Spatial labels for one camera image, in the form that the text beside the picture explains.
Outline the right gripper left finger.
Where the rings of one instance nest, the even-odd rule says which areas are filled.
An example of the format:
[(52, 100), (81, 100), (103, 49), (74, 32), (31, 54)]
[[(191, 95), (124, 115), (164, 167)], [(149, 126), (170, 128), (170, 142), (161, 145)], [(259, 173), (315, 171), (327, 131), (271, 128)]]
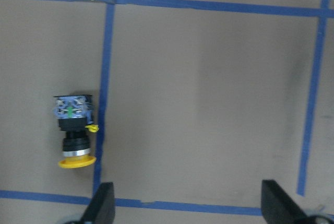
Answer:
[(112, 224), (115, 219), (115, 196), (112, 182), (101, 183), (79, 223)]

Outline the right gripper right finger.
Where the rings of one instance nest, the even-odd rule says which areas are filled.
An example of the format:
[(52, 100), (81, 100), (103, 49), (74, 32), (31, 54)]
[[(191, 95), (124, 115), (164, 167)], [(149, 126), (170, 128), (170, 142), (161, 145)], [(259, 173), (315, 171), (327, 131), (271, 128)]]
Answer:
[(266, 223), (308, 223), (307, 214), (275, 180), (262, 180), (260, 209)]

